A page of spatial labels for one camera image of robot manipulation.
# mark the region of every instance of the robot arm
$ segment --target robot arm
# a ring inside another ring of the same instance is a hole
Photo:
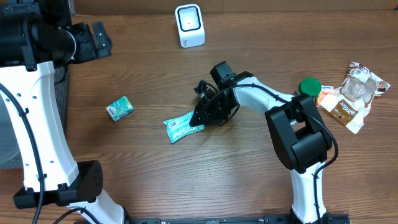
[[[219,92],[206,89],[207,82],[199,83],[194,90],[202,100],[195,107],[190,125],[227,119],[231,110],[238,105],[248,106],[265,116],[275,152],[283,165],[291,170],[294,192],[292,212],[301,223],[316,222],[318,216],[313,175],[324,164],[326,152],[331,148],[331,139],[306,116],[309,114],[323,124],[312,98],[279,93],[260,83],[249,72],[235,74],[226,62],[216,65],[210,74]],[[306,126],[295,132],[292,125],[303,121]],[[326,213],[322,202],[322,172],[318,174],[317,197],[322,217]]]
[[[98,161],[76,162],[63,133],[54,92],[55,68],[84,63],[111,55],[112,42],[101,22],[72,24],[68,1],[9,1],[0,4],[0,94],[10,115],[21,151],[24,186],[15,194],[17,208],[56,203],[71,209],[81,207],[100,223],[125,224],[125,209],[103,189]],[[44,175],[44,191],[32,145],[12,95],[25,110],[37,145]],[[90,223],[96,223],[87,213]]]

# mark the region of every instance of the white device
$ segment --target white device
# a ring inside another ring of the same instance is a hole
[[[186,4],[175,9],[181,47],[189,48],[205,43],[205,28],[197,4]]]

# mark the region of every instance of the plastic bag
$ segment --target plastic bag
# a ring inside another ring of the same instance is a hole
[[[381,96],[389,87],[368,68],[352,62],[342,86],[327,94],[320,104],[356,134],[364,125],[374,97]]]

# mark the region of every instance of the green package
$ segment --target green package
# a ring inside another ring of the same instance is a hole
[[[116,100],[106,107],[106,111],[111,115],[114,121],[118,121],[125,115],[134,111],[134,107],[129,102],[126,96]]]
[[[201,131],[205,128],[204,125],[191,127],[189,125],[189,121],[191,120],[192,115],[193,111],[179,118],[168,119],[167,121],[163,122],[166,125],[166,131],[167,134],[169,135],[171,143],[175,143],[179,139],[184,138],[187,135]]]

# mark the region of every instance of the green lid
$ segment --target green lid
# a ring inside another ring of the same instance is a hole
[[[300,94],[306,93],[312,98],[319,95],[322,90],[321,83],[316,78],[304,78],[303,81],[298,86],[298,92]]]

